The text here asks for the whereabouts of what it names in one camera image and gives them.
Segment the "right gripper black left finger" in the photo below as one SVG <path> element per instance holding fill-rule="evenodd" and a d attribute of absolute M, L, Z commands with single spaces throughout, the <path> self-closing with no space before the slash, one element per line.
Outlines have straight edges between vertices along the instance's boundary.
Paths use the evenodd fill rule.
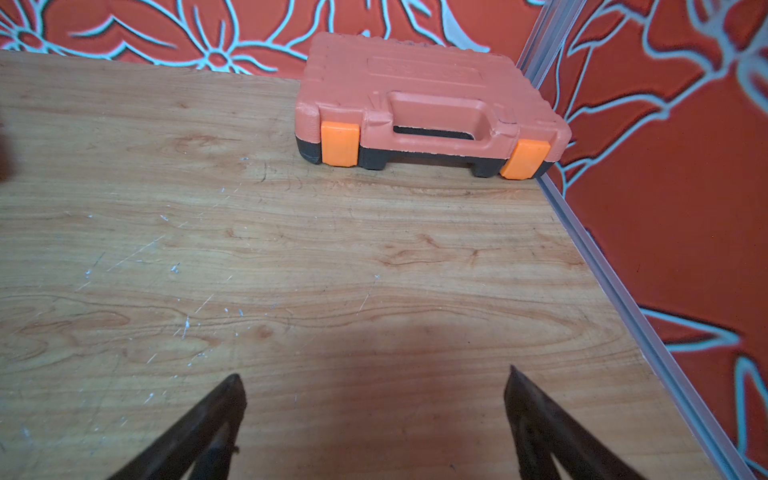
<path fill-rule="evenodd" d="M 113 479 L 226 479 L 247 407 L 238 374 L 231 374 L 138 454 Z"/>

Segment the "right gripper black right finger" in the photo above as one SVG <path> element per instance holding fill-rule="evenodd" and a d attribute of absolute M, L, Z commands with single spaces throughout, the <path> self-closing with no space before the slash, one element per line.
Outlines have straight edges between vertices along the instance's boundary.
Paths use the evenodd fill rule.
<path fill-rule="evenodd" d="M 504 388 L 504 406 L 523 479 L 640 479 L 559 404 L 515 366 Z"/>

